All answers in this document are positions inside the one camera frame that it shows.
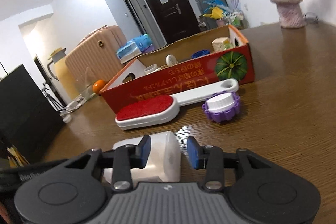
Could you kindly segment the white tissue roll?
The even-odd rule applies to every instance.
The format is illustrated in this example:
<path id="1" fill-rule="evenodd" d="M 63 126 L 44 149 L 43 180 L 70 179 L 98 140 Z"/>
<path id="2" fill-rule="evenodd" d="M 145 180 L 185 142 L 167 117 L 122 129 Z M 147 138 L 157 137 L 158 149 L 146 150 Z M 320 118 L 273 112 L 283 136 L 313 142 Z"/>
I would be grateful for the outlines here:
<path id="1" fill-rule="evenodd" d="M 151 134 L 151 151 L 146 167 L 132 169 L 133 185 L 139 182 L 179 182 L 181 149 L 171 131 Z"/>

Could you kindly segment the dark brown entrance door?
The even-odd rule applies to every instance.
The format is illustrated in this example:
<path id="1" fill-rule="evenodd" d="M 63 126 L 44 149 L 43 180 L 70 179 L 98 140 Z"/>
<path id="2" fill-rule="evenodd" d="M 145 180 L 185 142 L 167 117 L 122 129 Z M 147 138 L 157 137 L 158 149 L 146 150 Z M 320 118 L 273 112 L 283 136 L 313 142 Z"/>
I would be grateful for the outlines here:
<path id="1" fill-rule="evenodd" d="M 145 0 L 168 44 L 200 32 L 189 0 Z"/>

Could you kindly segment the green white small bottle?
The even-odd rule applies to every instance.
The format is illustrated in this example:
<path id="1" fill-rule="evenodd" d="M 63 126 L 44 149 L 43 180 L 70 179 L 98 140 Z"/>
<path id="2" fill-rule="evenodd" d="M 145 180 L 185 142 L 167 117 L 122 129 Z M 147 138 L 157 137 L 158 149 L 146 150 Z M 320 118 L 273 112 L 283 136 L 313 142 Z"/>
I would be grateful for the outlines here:
<path id="1" fill-rule="evenodd" d="M 224 42 L 223 42 L 223 48 L 224 48 L 224 50 L 232 49 L 234 47 L 235 46 L 231 43 L 230 40 L 224 40 Z"/>

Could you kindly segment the snack packets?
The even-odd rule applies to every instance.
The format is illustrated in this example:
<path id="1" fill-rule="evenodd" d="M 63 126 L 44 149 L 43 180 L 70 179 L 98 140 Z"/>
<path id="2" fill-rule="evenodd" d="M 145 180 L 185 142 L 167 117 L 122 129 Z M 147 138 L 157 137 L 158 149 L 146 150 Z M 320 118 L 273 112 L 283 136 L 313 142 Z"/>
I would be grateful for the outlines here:
<path id="1" fill-rule="evenodd" d="M 14 146 L 7 147 L 7 158 L 11 168 L 23 167 L 29 164 L 26 158 Z"/>

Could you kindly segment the blue round lid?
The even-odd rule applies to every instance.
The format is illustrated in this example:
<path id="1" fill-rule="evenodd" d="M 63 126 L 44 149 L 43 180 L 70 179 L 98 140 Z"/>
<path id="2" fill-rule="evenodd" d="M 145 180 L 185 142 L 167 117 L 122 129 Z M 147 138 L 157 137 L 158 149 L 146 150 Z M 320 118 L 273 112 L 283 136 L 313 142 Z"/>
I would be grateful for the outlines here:
<path id="1" fill-rule="evenodd" d="M 205 55 L 208 55 L 208 54 L 210 54 L 209 50 L 200 50 L 200 51 L 197 51 L 197 52 L 193 53 L 191 55 L 191 58 L 196 59 L 198 57 L 202 57 L 202 56 L 205 56 Z"/>

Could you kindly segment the orange fruit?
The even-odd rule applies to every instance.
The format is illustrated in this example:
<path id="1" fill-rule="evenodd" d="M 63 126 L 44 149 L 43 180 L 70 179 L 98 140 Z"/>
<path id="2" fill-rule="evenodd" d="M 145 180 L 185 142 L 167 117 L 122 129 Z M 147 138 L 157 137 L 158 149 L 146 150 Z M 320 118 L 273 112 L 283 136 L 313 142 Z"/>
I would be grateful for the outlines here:
<path id="1" fill-rule="evenodd" d="M 104 88 L 105 85 L 106 85 L 106 82 L 104 80 L 97 80 L 92 86 L 92 91 L 95 94 L 100 95 L 100 92 Z"/>

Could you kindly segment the blue tissue pack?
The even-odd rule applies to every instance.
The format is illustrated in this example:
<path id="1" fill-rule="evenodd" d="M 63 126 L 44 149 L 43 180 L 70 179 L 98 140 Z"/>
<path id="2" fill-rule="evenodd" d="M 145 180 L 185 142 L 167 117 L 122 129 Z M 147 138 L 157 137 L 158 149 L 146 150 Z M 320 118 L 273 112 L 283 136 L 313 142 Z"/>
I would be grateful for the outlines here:
<path id="1" fill-rule="evenodd" d="M 150 36 L 144 34 L 128 41 L 124 46 L 117 50 L 116 55 L 121 61 L 125 61 L 131 54 L 144 53 L 152 44 L 153 42 Z"/>

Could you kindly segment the yellow watering can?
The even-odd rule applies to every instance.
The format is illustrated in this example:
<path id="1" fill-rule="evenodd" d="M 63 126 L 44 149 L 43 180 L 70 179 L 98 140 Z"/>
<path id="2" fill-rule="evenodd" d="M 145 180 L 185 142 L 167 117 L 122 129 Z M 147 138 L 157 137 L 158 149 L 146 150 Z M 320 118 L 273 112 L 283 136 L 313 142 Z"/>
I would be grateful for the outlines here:
<path id="1" fill-rule="evenodd" d="M 224 11 L 219 8 L 218 6 L 216 7 L 211 7 L 210 8 L 210 13 L 208 14 L 203 14 L 204 17 L 211 18 L 214 20 L 219 20 L 224 17 Z"/>

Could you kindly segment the white red lint brush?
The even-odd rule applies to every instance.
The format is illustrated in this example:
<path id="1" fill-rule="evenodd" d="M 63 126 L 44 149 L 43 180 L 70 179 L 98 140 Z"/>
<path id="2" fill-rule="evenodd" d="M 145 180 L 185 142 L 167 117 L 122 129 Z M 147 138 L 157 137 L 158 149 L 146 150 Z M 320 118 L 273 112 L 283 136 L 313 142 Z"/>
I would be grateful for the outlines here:
<path id="1" fill-rule="evenodd" d="M 115 121 L 123 130 L 164 124 L 173 120 L 182 106 L 204 104 L 216 93 L 238 93 L 238 90 L 238 81 L 227 79 L 172 95 L 157 96 L 125 106 L 117 113 Z"/>

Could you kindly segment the pink ribbed suitcase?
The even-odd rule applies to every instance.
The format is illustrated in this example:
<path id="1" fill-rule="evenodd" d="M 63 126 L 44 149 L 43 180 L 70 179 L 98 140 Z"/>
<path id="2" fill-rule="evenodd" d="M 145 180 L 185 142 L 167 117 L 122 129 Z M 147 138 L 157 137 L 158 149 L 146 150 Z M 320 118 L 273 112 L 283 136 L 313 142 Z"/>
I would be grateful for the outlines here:
<path id="1" fill-rule="evenodd" d="M 66 57 L 65 63 L 75 79 L 90 71 L 95 80 L 111 80 L 122 68 L 117 50 L 127 42 L 119 26 L 102 26 L 86 37 Z"/>

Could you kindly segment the red cardboard box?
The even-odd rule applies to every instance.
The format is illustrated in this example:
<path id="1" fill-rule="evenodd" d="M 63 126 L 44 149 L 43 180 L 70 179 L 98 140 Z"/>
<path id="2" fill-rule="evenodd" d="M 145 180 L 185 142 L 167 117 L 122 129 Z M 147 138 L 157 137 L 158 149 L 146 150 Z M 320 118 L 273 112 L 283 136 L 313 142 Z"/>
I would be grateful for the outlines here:
<path id="1" fill-rule="evenodd" d="M 224 40 L 235 46 L 224 50 Z M 192 59 L 200 50 L 210 54 Z M 165 58 L 174 55 L 177 64 L 168 67 Z M 146 75 L 145 68 L 157 64 L 159 71 Z M 178 40 L 130 61 L 102 89 L 101 95 L 114 113 L 137 101 L 191 90 L 226 79 L 239 84 L 255 80 L 247 38 L 234 26 L 222 26 Z"/>

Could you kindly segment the yellow thermos jug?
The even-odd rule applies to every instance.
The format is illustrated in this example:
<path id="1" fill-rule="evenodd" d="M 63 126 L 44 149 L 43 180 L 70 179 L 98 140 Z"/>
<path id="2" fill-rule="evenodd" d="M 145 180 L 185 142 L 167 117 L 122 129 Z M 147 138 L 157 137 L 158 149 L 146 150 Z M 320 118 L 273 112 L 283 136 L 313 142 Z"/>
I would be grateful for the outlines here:
<path id="1" fill-rule="evenodd" d="M 49 74 L 59 81 L 71 100 L 74 100 L 79 92 L 75 87 L 76 79 L 66 65 L 66 49 L 58 48 L 54 50 L 48 60 L 47 69 Z"/>

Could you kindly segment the black paper shopping bag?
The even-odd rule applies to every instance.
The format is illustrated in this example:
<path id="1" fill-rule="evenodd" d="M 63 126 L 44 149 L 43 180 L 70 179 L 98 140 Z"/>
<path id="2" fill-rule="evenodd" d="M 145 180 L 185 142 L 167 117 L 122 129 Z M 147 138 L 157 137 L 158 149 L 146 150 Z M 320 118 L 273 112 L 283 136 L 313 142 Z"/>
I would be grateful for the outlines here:
<path id="1" fill-rule="evenodd" d="M 64 125 L 23 65 L 1 80 L 1 136 L 29 163 L 41 161 Z"/>

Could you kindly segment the clear drinking glass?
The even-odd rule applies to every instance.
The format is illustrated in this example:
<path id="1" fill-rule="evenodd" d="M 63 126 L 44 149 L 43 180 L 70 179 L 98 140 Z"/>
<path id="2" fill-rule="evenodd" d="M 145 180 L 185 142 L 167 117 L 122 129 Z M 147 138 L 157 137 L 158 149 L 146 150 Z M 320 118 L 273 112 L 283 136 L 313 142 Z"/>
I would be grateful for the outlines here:
<path id="1" fill-rule="evenodd" d="M 96 80 L 90 67 L 87 67 L 76 80 L 77 90 L 86 100 L 90 100 L 95 96 L 92 87 Z"/>

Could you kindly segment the white tape roll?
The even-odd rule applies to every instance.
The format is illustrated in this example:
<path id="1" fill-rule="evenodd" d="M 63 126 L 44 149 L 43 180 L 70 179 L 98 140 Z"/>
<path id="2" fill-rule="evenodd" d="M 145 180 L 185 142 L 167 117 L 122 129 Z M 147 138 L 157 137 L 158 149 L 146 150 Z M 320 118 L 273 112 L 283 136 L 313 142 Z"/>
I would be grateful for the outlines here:
<path id="1" fill-rule="evenodd" d="M 150 73 L 159 71 L 161 69 L 161 67 L 159 67 L 157 64 L 153 64 L 147 68 L 145 68 L 144 72 L 146 75 L 149 75 Z"/>

